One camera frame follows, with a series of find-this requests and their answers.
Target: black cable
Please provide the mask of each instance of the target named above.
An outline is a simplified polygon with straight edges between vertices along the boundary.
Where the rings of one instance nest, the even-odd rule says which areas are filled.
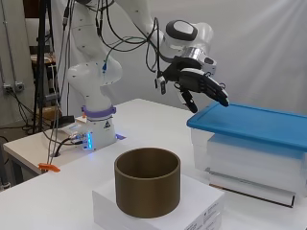
[[[22,103],[14,92],[11,92],[10,94],[11,94],[11,96],[13,96],[13,97],[16,99],[16,101],[17,101],[17,103],[18,103],[20,116],[23,118],[23,121],[24,121],[26,124],[28,124],[28,122],[27,122],[27,121],[28,121],[28,117],[27,117],[27,115],[26,115],[26,112],[24,111],[24,108],[25,108],[30,114],[32,114],[32,115],[34,115],[34,112],[33,112],[27,105],[25,105],[24,103]]]
[[[47,42],[47,41],[49,41],[50,40],[50,38],[51,38],[51,35],[50,34],[48,34],[47,35],[47,39],[45,40],[45,43]]]
[[[220,87],[222,88],[222,89],[226,89],[226,84],[225,83],[220,83]]]
[[[150,51],[150,46],[151,46],[151,43],[148,42],[148,45],[147,45],[147,50],[146,50],[146,66],[147,68],[152,72],[152,73],[155,73],[155,70],[153,68],[150,67],[149,63],[148,63],[148,55],[149,55],[149,51]]]
[[[62,146],[64,146],[65,143],[68,142],[68,141],[70,141],[70,138],[64,139],[64,140],[58,145],[57,150],[56,150],[54,156],[51,158],[50,165],[52,164],[52,161],[53,161],[54,157],[58,157],[58,156],[59,156],[59,150],[60,150],[60,148],[61,148]],[[71,144],[70,146],[78,146],[78,145],[81,145],[81,144],[83,144],[83,141],[79,141],[79,142],[77,142],[77,143],[75,143],[75,144]]]
[[[6,142],[9,142],[8,138],[6,138],[5,136],[0,136],[0,138],[4,139]]]
[[[111,7],[113,4],[115,3],[115,0],[112,0],[107,6],[102,6],[100,9],[98,9],[99,12],[102,12],[106,9],[106,7]],[[91,8],[90,6],[88,5],[85,5],[90,11],[92,12],[97,12],[97,10]]]
[[[101,3],[101,0],[98,0],[98,3],[97,3],[97,10],[96,10],[96,18],[97,18],[97,16],[98,16],[98,11],[100,10],[100,3]]]
[[[70,28],[71,28],[71,24],[72,24],[72,15],[74,13],[74,7],[71,8],[71,11],[70,11]],[[68,68],[70,68],[71,66],[71,49],[70,49],[70,42],[71,42],[71,38],[69,36],[69,44],[68,44]],[[69,115],[69,93],[70,93],[70,85],[69,85],[69,82],[67,83],[67,95],[66,95],[66,113],[67,113],[67,116]]]
[[[105,40],[104,40],[104,37],[103,37],[103,34],[102,34],[102,29],[103,29],[103,23],[104,23],[104,21],[101,19],[100,20],[100,22],[98,22],[98,18],[97,18],[97,13],[96,13],[96,18],[95,18],[95,21],[96,21],[96,29],[97,29],[97,35],[98,35],[98,37],[103,41],[103,43],[109,48],[109,49],[111,49],[112,51],[114,50],[114,51],[117,51],[117,52],[130,52],[130,51],[133,51],[133,50],[136,50],[137,48],[139,48],[139,47],[141,47],[142,45],[144,45],[147,41],[143,41],[143,42],[141,42],[140,43],[140,45],[138,45],[138,46],[136,46],[136,47],[134,47],[134,48],[132,48],[132,49],[129,49],[129,50],[118,50],[118,49],[116,49],[115,48],[115,46],[114,47],[112,47],[112,46],[110,46],[110,44],[107,44],[106,42],[105,42]]]
[[[65,11],[64,11],[63,22],[62,22],[64,32],[66,30],[66,26],[67,26],[69,14],[70,14],[70,7],[71,7],[71,0],[68,0]]]
[[[66,142],[70,141],[70,138],[66,138],[64,139],[58,146],[57,150],[56,150],[56,153],[55,153],[55,157],[58,157],[59,156],[59,150],[60,148],[62,147],[63,144],[65,144]]]
[[[49,34],[51,38],[51,47],[52,50],[55,50],[55,39],[54,39],[54,27],[53,27],[53,19],[52,19],[52,12],[51,12],[51,0],[48,0],[46,3],[47,6],[47,12],[48,12],[48,20],[49,20]]]
[[[61,102],[61,98],[62,98],[62,94],[63,94],[63,89],[64,89],[64,84],[65,84],[65,80],[66,80],[66,74],[67,74],[67,52],[68,52],[68,47],[70,49],[70,35],[71,35],[71,27],[72,27],[72,18],[73,18],[73,12],[74,12],[74,8],[75,8],[75,0],[72,0],[71,1],[71,5],[70,5],[70,10],[69,10],[69,29],[68,29],[68,35],[67,35],[67,40],[66,40],[66,47],[65,47],[65,66],[64,66],[64,74],[63,74],[63,81],[62,81],[62,85],[61,85],[61,89],[60,89],[60,92],[59,92],[59,101]],[[50,141],[49,141],[49,146],[48,146],[48,158],[47,158],[47,164],[51,164],[49,163],[49,160],[50,160],[50,147],[51,147],[51,142],[57,142],[58,141],[58,128],[59,128],[59,107],[57,105],[57,111],[55,113],[55,121],[54,121],[54,124],[53,124],[53,127],[52,127],[52,132],[51,132],[51,137],[48,138]],[[56,140],[53,140],[52,137],[53,137],[53,134],[54,134],[54,131],[56,130]],[[54,157],[54,153],[55,153],[55,150],[56,150],[56,145],[54,145],[53,147],[53,154],[51,156],[51,160],[50,162],[52,162],[53,160],[53,157]]]
[[[111,25],[111,21],[110,21],[110,18],[109,18],[109,11],[108,11],[108,8],[109,8],[109,5],[108,5],[108,2],[106,0],[106,18],[107,18],[107,23],[108,23],[108,26],[109,28],[112,30],[113,34],[115,36],[117,36],[118,39],[122,40],[122,41],[125,41],[122,37],[120,37],[113,29],[112,25]],[[128,44],[132,44],[132,45],[138,45],[138,44],[144,44],[143,41],[138,41],[138,42],[133,42],[133,41],[125,41],[126,43]]]
[[[47,133],[45,132],[45,130],[42,130],[42,133],[45,135],[45,137],[46,137],[48,140],[50,140],[50,141],[52,141],[52,142],[54,142],[54,143],[60,144],[59,141],[56,141],[56,140],[50,138],[50,137],[47,135]],[[74,146],[74,144],[64,144],[64,146]]]
[[[160,69],[160,25],[159,25],[159,20],[155,17],[154,21],[156,23],[156,68],[157,68],[157,74],[156,76],[159,78],[163,74]]]

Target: white box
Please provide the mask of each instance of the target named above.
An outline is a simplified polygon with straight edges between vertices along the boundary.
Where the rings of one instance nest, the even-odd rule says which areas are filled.
[[[307,153],[222,134],[208,140],[208,132],[191,131],[195,166],[216,173],[207,175],[212,184],[275,202],[287,200],[285,204],[290,206],[293,196],[307,195]],[[217,174],[240,180],[219,178]],[[269,191],[268,187],[277,190]]]
[[[178,207],[160,218],[134,218],[116,204],[115,180],[93,191],[94,221],[106,230],[218,230],[224,193],[181,175]]]

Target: cardboard cylinder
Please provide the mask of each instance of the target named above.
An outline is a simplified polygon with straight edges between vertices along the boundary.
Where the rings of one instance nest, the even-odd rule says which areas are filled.
[[[165,149],[134,149],[114,165],[116,203],[142,219],[172,212],[180,202],[180,159]]]

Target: cable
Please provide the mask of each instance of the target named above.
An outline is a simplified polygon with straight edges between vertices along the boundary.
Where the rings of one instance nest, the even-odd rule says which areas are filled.
[[[115,50],[116,47],[118,47],[119,45],[123,44],[125,41],[129,41],[129,40],[133,40],[133,39],[143,39],[143,40],[144,40],[143,37],[131,36],[131,37],[127,38],[127,39],[124,39],[124,41],[120,41],[118,44],[116,44],[115,46],[113,46],[113,47],[108,51],[108,53],[107,53],[107,55],[106,55],[105,63],[107,63],[109,55],[111,54],[111,52],[112,52],[113,50]]]
[[[98,16],[98,11],[99,11],[100,2],[101,2],[101,0],[98,0],[95,18],[97,18],[97,16]]]
[[[160,26],[159,20],[155,17],[154,22],[156,23],[156,68],[157,68],[157,77],[161,77],[163,74],[160,69]]]
[[[64,11],[63,22],[62,22],[63,31],[66,30],[67,21],[68,21],[68,17],[69,17],[69,14],[70,14],[70,7],[71,7],[71,2],[70,1],[71,0],[67,1],[67,5],[66,5],[65,11]]]
[[[145,58],[145,61],[146,61],[146,66],[147,66],[147,68],[148,68],[152,73],[155,73],[154,67],[155,67],[155,64],[156,64],[156,59],[155,59],[155,62],[154,62],[154,64],[153,64],[153,67],[152,67],[152,68],[150,67],[150,65],[149,65],[149,63],[148,63],[148,56],[149,56],[150,46],[151,46],[151,43],[148,42],[147,50],[146,50],[146,58]]]
[[[144,42],[130,42],[130,41],[125,41],[122,37],[120,37],[113,29],[112,25],[111,25],[111,21],[110,21],[110,18],[109,18],[109,11],[108,11],[108,8],[109,8],[109,5],[108,5],[108,2],[106,0],[106,18],[107,18],[107,23],[108,23],[108,26],[109,28],[112,30],[113,34],[115,36],[117,36],[118,39],[128,43],[128,44],[133,44],[133,45],[138,45],[138,44],[144,44]]]
[[[70,138],[66,138],[64,139],[58,146],[57,150],[56,150],[56,153],[55,153],[55,157],[58,157],[59,156],[59,150],[60,148],[62,147],[63,144],[65,144],[66,142],[70,141]]]
[[[62,85],[61,85],[61,89],[59,92],[59,101],[61,102],[61,98],[62,98],[62,94],[63,94],[63,89],[64,89],[64,84],[65,84],[65,79],[66,79],[66,69],[67,69],[67,52],[68,52],[68,45],[69,45],[69,49],[70,49],[70,35],[71,35],[71,26],[72,26],[72,18],[73,18],[73,13],[74,13],[74,8],[75,8],[75,0],[71,1],[71,5],[70,5],[70,13],[69,13],[69,29],[68,29],[68,35],[67,35],[67,40],[66,40],[66,47],[65,47],[65,67],[64,67],[64,74],[63,74],[63,81],[62,81]],[[54,141],[52,139],[54,131],[56,130],[56,140],[54,141],[55,143],[58,142],[58,128],[59,128],[59,106],[56,106],[56,112],[55,112],[55,120],[54,120],[54,124],[52,127],[52,131],[51,131],[51,138],[49,139],[49,145],[48,145],[48,158],[47,158],[47,164],[53,161],[54,155],[55,155],[55,150],[56,150],[56,144],[54,144],[53,147],[53,154],[50,157],[50,147],[51,147],[51,143],[52,141]]]
[[[56,100],[56,106],[59,107],[59,111],[61,112],[60,106],[59,106],[59,85],[56,84],[55,81],[55,72],[54,72],[54,65],[51,66],[51,73],[52,73],[52,86],[54,89],[54,93],[57,94],[57,100]]]
[[[75,7],[71,8],[71,12],[70,15],[73,15],[73,10],[75,9]],[[71,37],[69,36],[69,44],[68,44],[68,68],[70,68],[71,66],[71,51],[70,51],[70,41]],[[69,82],[67,83],[67,95],[66,95],[66,114],[67,116],[69,115],[69,93],[70,93],[70,85]]]
[[[9,142],[8,138],[6,138],[5,136],[0,136],[0,138],[4,139],[6,142]]]
[[[46,137],[49,141],[54,142],[54,143],[56,143],[56,144],[60,144],[60,141],[56,141],[56,140],[54,140],[54,139],[51,139],[51,138],[47,135],[47,133],[46,133],[45,130],[43,130],[42,133],[45,135],[45,137]],[[74,146],[74,144],[64,144],[64,145],[65,145],[65,146]]]
[[[59,156],[59,150],[60,150],[60,148],[61,148],[62,146],[65,146],[65,143],[68,142],[68,141],[70,141],[70,138],[66,138],[65,140],[63,140],[63,141],[58,145],[57,150],[56,150],[56,152],[54,153],[54,155],[53,155],[53,157],[52,157],[52,159],[51,159],[51,161],[50,161],[50,165],[52,164],[52,161],[53,161],[54,157],[58,157],[58,156]],[[71,144],[71,146],[78,146],[78,145],[81,145],[81,144],[83,144],[83,141],[79,141],[79,142],[76,142],[76,143],[74,143],[74,144]]]
[[[126,38],[130,38],[130,37],[132,37],[132,36],[124,36],[123,37],[123,39],[126,39]],[[114,42],[112,42],[112,43],[109,43],[108,45],[110,46],[110,45],[115,45],[116,43],[119,43],[119,42],[121,42],[122,40],[117,40],[117,41],[114,41]]]
[[[21,128],[23,130],[25,130],[24,127],[32,127],[32,125],[29,125],[28,117],[27,117],[27,114],[26,114],[24,109],[26,109],[32,115],[34,115],[34,112],[28,106],[26,106],[24,103],[22,103],[18,99],[17,95],[14,92],[11,92],[10,95],[13,96],[16,99],[16,101],[18,103],[18,110],[19,110],[20,116],[21,116],[22,120],[24,121],[24,123],[26,124],[25,126],[22,126]],[[43,121],[43,124],[46,125],[46,126],[49,126],[49,124],[47,124],[45,121]]]
[[[225,83],[220,83],[220,87],[222,88],[222,89],[226,89],[226,84]]]
[[[112,6],[113,4],[115,3],[115,0],[112,0],[111,2],[110,2],[110,4],[108,4],[107,6],[102,6],[100,9],[98,9],[98,11],[99,12],[102,12],[102,11],[104,11],[105,9],[106,9],[106,7],[110,7],[110,6]],[[96,12],[97,10],[94,10],[93,8],[91,8],[90,6],[87,6],[87,5],[85,5],[90,11],[92,11],[92,12]]]
[[[106,11],[108,12],[108,7],[109,7],[109,5],[110,4],[107,4],[106,5]],[[139,47],[141,47],[142,45],[144,45],[147,41],[149,41],[150,40],[150,38],[152,37],[152,35],[153,35],[153,33],[154,33],[154,26],[153,26],[153,30],[151,31],[151,33],[149,34],[149,36],[148,37],[146,37],[146,40],[144,40],[143,42],[135,42],[136,44],[139,44],[138,46],[136,46],[136,47],[134,47],[134,48],[132,48],[132,49],[129,49],[129,50],[118,50],[118,49],[115,49],[114,47],[111,47],[110,45],[111,44],[107,44],[106,42],[105,42],[105,40],[104,40],[104,37],[103,37],[103,35],[102,35],[102,28],[103,28],[103,12],[104,11],[101,11],[101,20],[100,20],[100,23],[98,22],[98,19],[97,19],[97,14],[96,14],[96,28],[97,28],[97,35],[98,35],[98,37],[103,41],[103,43],[109,48],[109,49],[112,49],[112,50],[114,50],[114,51],[117,51],[117,52],[130,52],[130,51],[133,51],[133,50],[136,50],[137,48],[139,48]],[[119,38],[119,40],[120,41],[124,41],[124,42],[126,42],[126,43],[128,43],[124,38],[122,38],[122,37],[118,37]]]

